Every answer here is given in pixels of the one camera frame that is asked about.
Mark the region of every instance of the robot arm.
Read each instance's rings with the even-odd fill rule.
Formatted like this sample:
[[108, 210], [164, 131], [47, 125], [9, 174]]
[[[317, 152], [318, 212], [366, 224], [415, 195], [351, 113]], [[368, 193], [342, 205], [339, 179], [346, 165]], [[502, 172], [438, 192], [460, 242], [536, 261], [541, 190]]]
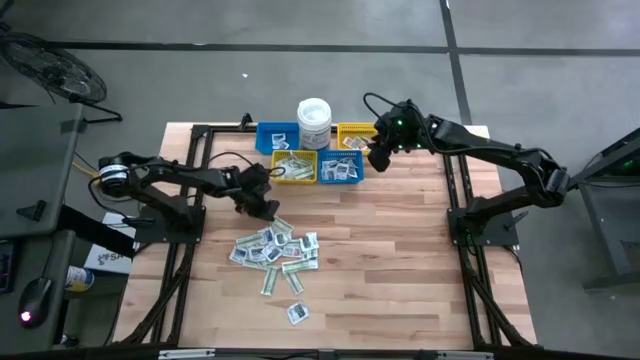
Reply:
[[460, 225], [471, 233], [480, 233], [495, 215], [529, 205], [547, 208], [559, 206], [568, 190], [569, 175], [543, 149], [525, 149], [471, 134], [463, 125], [435, 115], [426, 118], [407, 100], [393, 104], [375, 123], [378, 135], [369, 144], [368, 159], [379, 172], [391, 163], [392, 153], [404, 150], [429, 150], [432, 154], [467, 155], [515, 170], [524, 186], [496, 197], [476, 197], [465, 209]]
[[[194, 168], [167, 161], [161, 157], [143, 157], [123, 152], [99, 161], [100, 189], [114, 197], [131, 197], [159, 211], [165, 225], [174, 231], [189, 230], [195, 225], [194, 214], [183, 196], [169, 196], [152, 186], [155, 182], [188, 186], [205, 195], [230, 197], [238, 213], [273, 221], [280, 205], [266, 201], [264, 195], [271, 189], [269, 171], [256, 163], [240, 171], [238, 167]], [[139, 176], [136, 170], [147, 170]]]

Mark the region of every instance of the gray floor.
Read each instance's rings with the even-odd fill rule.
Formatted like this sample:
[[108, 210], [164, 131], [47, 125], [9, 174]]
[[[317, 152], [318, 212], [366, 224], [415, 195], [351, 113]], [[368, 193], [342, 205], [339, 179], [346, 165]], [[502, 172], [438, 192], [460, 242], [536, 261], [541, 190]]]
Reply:
[[[640, 47], [640, 3], [633, 0], [448, 4], [459, 46]], [[8, 21], [50, 40], [446, 45], [436, 0], [21, 0]], [[310, 96], [326, 99], [335, 121], [373, 121], [360, 100], [366, 91], [411, 97], [423, 112], [460, 119], [444, 54], [73, 52], [107, 82], [103, 104], [126, 119], [92, 126], [82, 137], [78, 150], [94, 162], [123, 150], [155, 154], [169, 121], [239, 120], [247, 111], [257, 120], [292, 120], [297, 103]], [[546, 148], [572, 173], [640, 124], [638, 57], [462, 56], [461, 66], [474, 124], [488, 125], [495, 139]], [[6, 67], [0, 79], [0, 101], [51, 102]], [[73, 174], [67, 202], [100, 217], [85, 181]], [[508, 171], [501, 181], [505, 189], [520, 184]], [[607, 268], [579, 194], [560, 208], [529, 210], [518, 234], [540, 344], [638, 356], [640, 295], [582, 290]], [[93, 313], [91, 304], [84, 308]], [[86, 322], [77, 326], [85, 329], [84, 343], [102, 343], [108, 321]]]

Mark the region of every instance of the label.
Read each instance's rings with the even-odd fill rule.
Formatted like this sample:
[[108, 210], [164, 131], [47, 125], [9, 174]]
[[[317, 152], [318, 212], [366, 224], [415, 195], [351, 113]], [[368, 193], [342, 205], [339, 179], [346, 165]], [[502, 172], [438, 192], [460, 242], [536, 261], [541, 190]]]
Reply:
[[67, 270], [67, 282], [64, 289], [73, 292], [89, 290], [93, 285], [93, 273], [87, 269], [69, 266]]
[[320, 133], [307, 133], [300, 128], [300, 147], [308, 150], [320, 150], [331, 143], [331, 126]]
[[109, 176], [106, 176], [102, 179], [100, 179], [100, 181], [107, 181], [107, 180], [111, 180], [111, 179], [126, 179], [127, 178], [127, 173], [126, 171], [128, 171], [128, 168], [124, 165], [108, 165], [105, 166], [103, 168], [100, 168], [100, 176], [107, 174], [107, 173], [111, 173], [114, 171], [120, 171], [117, 173], [112, 173]]

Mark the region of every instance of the black cable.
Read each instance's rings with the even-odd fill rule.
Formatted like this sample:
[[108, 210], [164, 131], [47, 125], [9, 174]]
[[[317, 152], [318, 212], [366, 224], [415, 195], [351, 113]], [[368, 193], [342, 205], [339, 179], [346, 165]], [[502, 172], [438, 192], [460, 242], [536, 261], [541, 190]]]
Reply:
[[[251, 167], [255, 166], [255, 164], [252, 163], [251, 161], [249, 161], [249, 159], [247, 159], [246, 157], [238, 154], [237, 152], [233, 152], [233, 151], [224, 151], [224, 152], [221, 152], [219, 154], [214, 155], [213, 157], [209, 158], [209, 160], [207, 161], [207, 165], [210, 164], [213, 160], [215, 160], [215, 159], [217, 159], [217, 158], [219, 158], [221, 156], [224, 156], [224, 155], [235, 155], [235, 156], [239, 157], [240, 159], [246, 161], [247, 164], [249, 164], [249, 166], [251, 166]], [[275, 167], [273, 169], [266, 169], [266, 170], [269, 173], [269, 176], [282, 176], [286, 172], [286, 169], [281, 167], [281, 166]], [[277, 175], [272, 175], [271, 173], [274, 170], [282, 170], [282, 173], [277, 174]]]
[[[282, 172], [280, 174], [272, 174], [272, 172], [274, 172], [275, 170], [282, 170]], [[269, 171], [269, 176], [278, 177], [284, 175], [284, 173], [287, 172], [287, 169], [283, 168], [282, 166], [276, 166], [273, 169], [268, 169], [267, 171]]]
[[522, 262], [520, 261], [520, 256], [518, 255], [518, 253], [513, 250], [510, 246], [503, 246], [508, 252], [512, 253], [513, 256], [516, 258], [516, 261], [518, 262], [518, 266], [520, 267], [520, 274], [524, 275], [524, 272], [522, 271]]
[[589, 165], [591, 165], [591, 163], [593, 162], [593, 160], [595, 160], [598, 155], [600, 155], [600, 153], [597, 153], [595, 155], [593, 155], [593, 157], [591, 158], [591, 160], [589, 160], [589, 162], [582, 168], [582, 170], [586, 169]]
[[603, 188], [603, 189], [622, 189], [622, 188], [630, 188], [630, 187], [640, 187], [640, 184], [629, 184], [629, 185], [614, 185], [614, 186], [607, 186], [607, 185], [597, 185], [597, 184], [593, 184], [590, 182], [581, 182], [580, 184], [583, 185], [587, 185], [587, 186], [593, 186], [593, 187], [598, 187], [598, 188]]
[[4, 4], [2, 5], [2, 8], [0, 8], [0, 20], [6, 15], [7, 11], [11, 9], [14, 2], [15, 0], [6, 0], [4, 2]]
[[73, 153], [78, 157], [78, 159], [82, 160], [83, 163], [85, 163], [89, 168], [91, 168], [91, 170], [96, 172], [98, 171], [98, 169], [96, 169], [95, 166], [91, 165], [87, 160], [85, 160], [85, 158], [80, 156], [80, 154], [78, 154], [77, 151], [74, 151]]
[[47, 268], [49, 267], [49, 260], [51, 259], [51, 253], [53, 252], [53, 236], [49, 236], [49, 242], [51, 242], [51, 246], [49, 246], [49, 253], [47, 254], [47, 260], [44, 262], [44, 267], [42, 268], [42, 274], [40, 277], [44, 277], [44, 273], [47, 272]]
[[105, 197], [105, 194], [103, 194], [101, 191], [98, 192], [98, 196], [100, 196], [100, 199], [102, 201], [106, 201], [106, 202], [111, 202], [111, 203], [125, 203], [125, 202], [129, 202], [129, 201], [133, 201], [135, 200], [134, 198], [127, 198], [127, 199], [109, 199]]
[[56, 105], [56, 99], [53, 98], [53, 95], [51, 95], [51, 91], [49, 91], [49, 89], [44, 88], [45, 90], [47, 90], [47, 94], [49, 94], [49, 98], [51, 99], [51, 101], [53, 101], [53, 105]]
[[258, 356], [258, 358], [259, 359], [265, 359], [265, 360], [289, 360], [289, 359], [293, 359], [293, 358], [297, 358], [297, 357], [307, 358], [307, 359], [315, 359], [316, 357], [314, 355], [316, 355], [316, 352], [297, 353], [297, 354], [287, 355], [287, 356], [284, 356], [284, 357]]
[[253, 166], [253, 163], [251, 161], [249, 161], [249, 159], [247, 159], [246, 157], [238, 154], [237, 152], [233, 152], [233, 151], [225, 151], [225, 152], [221, 152], [219, 154], [216, 154], [214, 156], [212, 156], [211, 158], [209, 158], [209, 160], [207, 161], [207, 165], [209, 165], [213, 160], [219, 158], [220, 156], [224, 156], [224, 155], [235, 155], [237, 157], [239, 157], [240, 159], [244, 160], [247, 162], [247, 164], [249, 164], [249, 166]]
[[89, 189], [89, 194], [91, 195], [91, 197], [93, 198], [93, 201], [96, 202], [96, 204], [98, 206], [100, 206], [102, 209], [112, 212], [112, 213], [116, 213], [120, 216], [122, 216], [122, 223], [129, 225], [131, 227], [142, 227], [142, 226], [152, 226], [154, 223], [153, 219], [146, 219], [146, 218], [130, 218], [127, 215], [125, 215], [123, 212], [116, 210], [114, 208], [110, 208], [106, 205], [104, 205], [103, 203], [100, 202], [100, 200], [98, 200], [98, 197], [96, 197], [95, 192], [93, 191], [93, 183], [100, 180], [100, 176], [96, 176], [94, 178], [92, 178], [91, 180], [89, 180], [89, 182], [87, 183], [87, 188]]

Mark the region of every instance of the wooden tabletop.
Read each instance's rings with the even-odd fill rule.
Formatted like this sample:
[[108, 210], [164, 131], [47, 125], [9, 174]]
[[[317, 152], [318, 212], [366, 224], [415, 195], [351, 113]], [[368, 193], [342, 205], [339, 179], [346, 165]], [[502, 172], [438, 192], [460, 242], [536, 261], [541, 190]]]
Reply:
[[[169, 123], [160, 155], [184, 163], [192, 125]], [[470, 129], [488, 136], [486, 127]], [[212, 153], [222, 151], [270, 167], [270, 156], [254, 150], [254, 134], [216, 134]], [[206, 198], [205, 234], [191, 270], [180, 346], [471, 349], [458, 254], [445, 220], [449, 200], [442, 156], [421, 151], [391, 160], [384, 173], [366, 164], [365, 179], [357, 185], [272, 183], [268, 197], [280, 201], [278, 215], [295, 226], [295, 234], [315, 231], [320, 240], [319, 269], [298, 273], [305, 288], [298, 296], [281, 274], [273, 296], [260, 295], [264, 272], [228, 260], [236, 238], [267, 223], [235, 213], [230, 199]], [[476, 196], [501, 191], [494, 165], [468, 162]], [[228, 165], [244, 168], [233, 156], [212, 163]], [[127, 336], [155, 302], [167, 248], [151, 245], [133, 261], [114, 340]], [[489, 247], [486, 257], [496, 301], [523, 336], [535, 341], [513, 255]], [[298, 300], [311, 316], [292, 326], [286, 308]], [[488, 339], [484, 309], [478, 309]]]

